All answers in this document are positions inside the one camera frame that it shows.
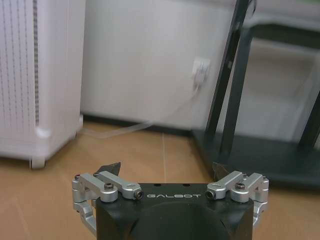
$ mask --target white vented panel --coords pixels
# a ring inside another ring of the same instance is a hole
[[[0,157],[47,160],[81,126],[85,0],[0,0]]]
[[[30,139],[35,128],[32,0],[0,2],[0,134]]]

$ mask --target wooden floor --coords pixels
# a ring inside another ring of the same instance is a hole
[[[85,123],[97,131],[114,126]],[[0,240],[93,240],[73,210],[71,180],[121,162],[120,177],[140,183],[208,183],[191,139],[134,132],[108,139],[78,134],[40,170],[0,159]],[[271,189],[255,240],[320,239],[320,194]]]

